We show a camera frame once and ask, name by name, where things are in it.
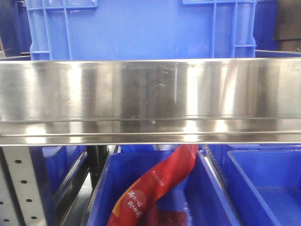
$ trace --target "metal upright post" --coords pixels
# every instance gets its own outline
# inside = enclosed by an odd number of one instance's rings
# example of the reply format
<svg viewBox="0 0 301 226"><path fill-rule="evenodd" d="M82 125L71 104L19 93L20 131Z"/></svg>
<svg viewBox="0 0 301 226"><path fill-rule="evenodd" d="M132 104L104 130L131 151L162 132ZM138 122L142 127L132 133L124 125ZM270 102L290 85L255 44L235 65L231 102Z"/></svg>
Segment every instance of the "metal upright post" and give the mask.
<svg viewBox="0 0 301 226"><path fill-rule="evenodd" d="M7 163L0 148L0 225L24 226L24 219L17 201Z"/></svg>
<svg viewBox="0 0 301 226"><path fill-rule="evenodd" d="M58 225L41 147L3 147L12 182L27 226Z"/></svg>
<svg viewBox="0 0 301 226"><path fill-rule="evenodd" d="M87 146L87 160L93 189L96 187L108 154L106 145Z"/></svg>

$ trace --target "red contents in bin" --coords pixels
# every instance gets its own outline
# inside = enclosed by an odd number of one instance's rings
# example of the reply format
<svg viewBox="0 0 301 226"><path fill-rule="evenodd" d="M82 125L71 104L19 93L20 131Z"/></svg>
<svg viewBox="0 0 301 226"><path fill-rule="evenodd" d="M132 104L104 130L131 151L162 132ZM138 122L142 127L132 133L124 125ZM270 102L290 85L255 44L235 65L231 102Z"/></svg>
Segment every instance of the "red contents in bin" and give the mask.
<svg viewBox="0 0 301 226"><path fill-rule="evenodd" d="M158 210L157 204L143 215L137 226L185 226L186 213Z"/></svg>

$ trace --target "red snack bag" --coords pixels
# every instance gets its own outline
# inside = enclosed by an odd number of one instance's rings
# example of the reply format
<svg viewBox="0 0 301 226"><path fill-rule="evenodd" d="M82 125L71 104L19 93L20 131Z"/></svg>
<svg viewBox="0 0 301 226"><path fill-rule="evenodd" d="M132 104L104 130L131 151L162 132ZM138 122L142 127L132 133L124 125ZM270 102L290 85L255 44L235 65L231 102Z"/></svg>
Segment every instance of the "red snack bag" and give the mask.
<svg viewBox="0 0 301 226"><path fill-rule="evenodd" d="M107 226L136 226L159 198L182 182L195 165L198 145L181 145L136 180L119 198Z"/></svg>

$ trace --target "blue plastic bin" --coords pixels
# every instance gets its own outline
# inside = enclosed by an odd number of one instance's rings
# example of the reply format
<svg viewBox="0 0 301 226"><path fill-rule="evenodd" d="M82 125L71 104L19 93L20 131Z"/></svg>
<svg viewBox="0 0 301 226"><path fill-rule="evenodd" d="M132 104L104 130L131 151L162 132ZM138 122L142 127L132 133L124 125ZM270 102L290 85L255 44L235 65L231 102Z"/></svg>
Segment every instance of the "blue plastic bin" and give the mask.
<svg viewBox="0 0 301 226"><path fill-rule="evenodd" d="M227 188L245 226L301 224L301 151L230 151Z"/></svg>
<svg viewBox="0 0 301 226"><path fill-rule="evenodd" d="M52 192L56 192L68 173L65 146L42 147Z"/></svg>
<svg viewBox="0 0 301 226"><path fill-rule="evenodd" d="M88 226L106 226L119 197L140 176L172 152L138 152L112 154L103 170ZM198 153L190 175L158 200L161 210L187 213L187 226L238 226L215 177L203 155Z"/></svg>
<svg viewBox="0 0 301 226"><path fill-rule="evenodd" d="M256 49L277 50L278 42L274 40L276 16L277 0L257 0L254 21Z"/></svg>
<svg viewBox="0 0 301 226"><path fill-rule="evenodd" d="M227 186L229 169L228 151L232 150L301 150L301 144L233 144L233 145L208 145L209 155L213 159L222 182Z"/></svg>
<svg viewBox="0 0 301 226"><path fill-rule="evenodd" d="M79 149L80 149L80 153L83 153L85 151L85 149L87 148L87 146L85 145L80 145Z"/></svg>
<svg viewBox="0 0 301 226"><path fill-rule="evenodd" d="M68 169L75 163L75 161L80 157L83 150L80 146L66 146L67 152L67 162L68 162Z"/></svg>
<svg viewBox="0 0 301 226"><path fill-rule="evenodd" d="M121 152L154 151L153 145L120 145Z"/></svg>
<svg viewBox="0 0 301 226"><path fill-rule="evenodd" d="M256 0L27 0L33 60L254 57Z"/></svg>

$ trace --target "blue plastic crate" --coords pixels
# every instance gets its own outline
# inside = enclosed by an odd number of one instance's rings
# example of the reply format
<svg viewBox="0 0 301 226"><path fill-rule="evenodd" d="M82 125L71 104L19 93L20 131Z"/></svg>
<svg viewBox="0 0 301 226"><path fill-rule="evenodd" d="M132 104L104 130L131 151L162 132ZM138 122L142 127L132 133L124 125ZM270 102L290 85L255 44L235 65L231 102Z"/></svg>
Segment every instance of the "blue plastic crate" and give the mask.
<svg viewBox="0 0 301 226"><path fill-rule="evenodd" d="M172 152L112 154L103 170L88 226L106 226L119 197L140 176ZM161 210L187 213L188 226L238 226L221 188L203 155L198 153L190 175L157 202Z"/></svg>
<svg viewBox="0 0 301 226"><path fill-rule="evenodd" d="M254 57L256 0L27 0L33 60Z"/></svg>
<svg viewBox="0 0 301 226"><path fill-rule="evenodd" d="M227 188L245 226L299 226L301 151L231 151Z"/></svg>
<svg viewBox="0 0 301 226"><path fill-rule="evenodd" d="M85 151L85 149L87 148L87 146L85 145L80 145L79 149L80 149L80 153L83 153Z"/></svg>
<svg viewBox="0 0 301 226"><path fill-rule="evenodd" d="M256 49L277 50L278 42L274 40L276 16L277 0L257 0L254 21Z"/></svg>
<svg viewBox="0 0 301 226"><path fill-rule="evenodd" d="M228 151L232 150L301 150L301 144L233 144L233 145L208 145L209 155L213 159L222 182L227 186L229 176Z"/></svg>
<svg viewBox="0 0 301 226"><path fill-rule="evenodd" d="M66 146L68 169L72 167L75 161L80 157L83 150L80 146Z"/></svg>
<svg viewBox="0 0 301 226"><path fill-rule="evenodd" d="M154 151L153 145L120 145L121 152Z"/></svg>
<svg viewBox="0 0 301 226"><path fill-rule="evenodd" d="M65 146L42 147L52 192L56 192L68 173Z"/></svg>

